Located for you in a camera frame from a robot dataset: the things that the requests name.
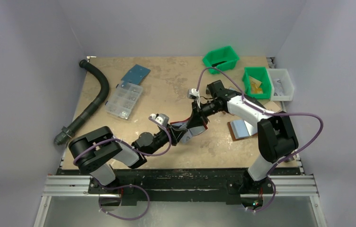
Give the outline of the red leather card holder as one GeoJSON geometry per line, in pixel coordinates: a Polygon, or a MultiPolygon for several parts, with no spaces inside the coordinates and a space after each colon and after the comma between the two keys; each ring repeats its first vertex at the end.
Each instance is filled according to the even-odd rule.
{"type": "MultiPolygon", "coordinates": [[[[188,119],[185,119],[184,121],[177,121],[177,122],[171,122],[173,124],[178,123],[178,122],[185,122],[187,123],[188,119]]],[[[204,131],[206,131],[207,129],[204,129],[202,126],[201,127],[195,127],[192,129],[188,129],[188,131],[185,134],[190,134],[191,135],[191,139],[195,136],[198,136],[200,134],[202,134],[204,131]]]]}

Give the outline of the green bin with yellow items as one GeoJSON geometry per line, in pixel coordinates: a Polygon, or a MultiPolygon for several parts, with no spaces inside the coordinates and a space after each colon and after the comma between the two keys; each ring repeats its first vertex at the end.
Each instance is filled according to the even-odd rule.
{"type": "Polygon", "coordinates": [[[270,99],[272,84],[265,67],[245,67],[242,81],[245,94],[256,99],[270,99]]]}

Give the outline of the white plastic bin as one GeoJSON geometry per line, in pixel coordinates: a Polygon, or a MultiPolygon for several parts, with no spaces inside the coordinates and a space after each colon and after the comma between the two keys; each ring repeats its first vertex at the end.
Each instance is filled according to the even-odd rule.
{"type": "Polygon", "coordinates": [[[267,69],[271,80],[271,101],[290,102],[294,97],[294,85],[287,69],[267,69]]]}

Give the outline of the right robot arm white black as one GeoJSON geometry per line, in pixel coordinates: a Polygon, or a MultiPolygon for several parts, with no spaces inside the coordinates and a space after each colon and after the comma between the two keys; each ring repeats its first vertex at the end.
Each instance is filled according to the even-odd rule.
{"type": "Polygon", "coordinates": [[[199,91],[195,88],[188,90],[187,96],[193,102],[186,128],[206,127],[208,117],[217,112],[233,114],[254,127],[257,130],[259,156],[248,168],[243,186],[246,191],[255,192],[273,165],[299,147],[292,122],[286,115],[266,110],[257,100],[245,99],[238,91],[225,88],[221,80],[207,85],[206,92],[212,99],[202,104],[199,91]]]}

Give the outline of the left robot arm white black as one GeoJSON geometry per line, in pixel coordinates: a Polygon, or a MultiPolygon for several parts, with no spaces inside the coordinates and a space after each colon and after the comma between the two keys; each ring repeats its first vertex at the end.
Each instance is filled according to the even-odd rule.
{"type": "Polygon", "coordinates": [[[156,134],[143,132],[130,145],[115,138],[111,129],[104,126],[72,140],[68,148],[80,173],[97,179],[106,193],[114,193],[118,180],[107,162],[115,159],[131,169],[138,168],[147,162],[146,156],[155,155],[166,144],[177,145],[187,132],[183,125],[167,124],[166,129],[156,134]]]}

